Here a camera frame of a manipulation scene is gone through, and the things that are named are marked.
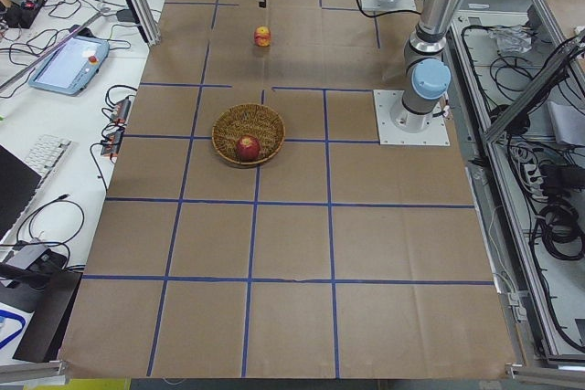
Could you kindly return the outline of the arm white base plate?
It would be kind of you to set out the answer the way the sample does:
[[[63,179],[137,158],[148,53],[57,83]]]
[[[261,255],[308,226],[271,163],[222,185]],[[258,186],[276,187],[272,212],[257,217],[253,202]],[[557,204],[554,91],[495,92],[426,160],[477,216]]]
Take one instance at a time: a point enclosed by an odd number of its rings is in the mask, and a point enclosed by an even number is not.
[[[362,9],[369,13],[417,11],[415,0],[360,0],[360,4]]]
[[[410,115],[402,105],[402,90],[373,90],[374,108],[381,145],[438,146],[450,145],[447,127],[437,103],[426,116]]]

